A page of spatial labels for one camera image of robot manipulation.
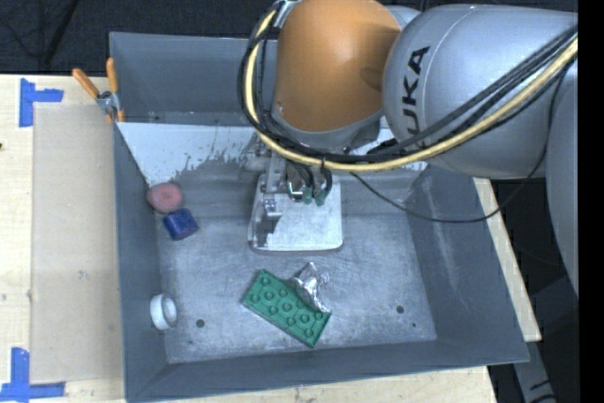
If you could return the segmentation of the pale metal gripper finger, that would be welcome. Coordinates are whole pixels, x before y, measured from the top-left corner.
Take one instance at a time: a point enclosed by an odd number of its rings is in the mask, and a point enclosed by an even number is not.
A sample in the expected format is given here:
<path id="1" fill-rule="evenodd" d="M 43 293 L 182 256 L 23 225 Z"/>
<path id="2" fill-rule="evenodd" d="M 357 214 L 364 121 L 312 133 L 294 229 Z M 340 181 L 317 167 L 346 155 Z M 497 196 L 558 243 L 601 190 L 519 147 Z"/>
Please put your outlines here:
<path id="1" fill-rule="evenodd" d="M 265 215 L 264 208 L 254 208 L 248 224 L 248 242 L 253 247 L 262 247 L 265 245 L 265 234 L 263 220 Z"/>
<path id="2" fill-rule="evenodd" d="M 262 215 L 262 230 L 264 234 L 272 234 L 282 217 L 282 210 L 278 200 L 265 198 L 263 200 L 264 214 Z"/>

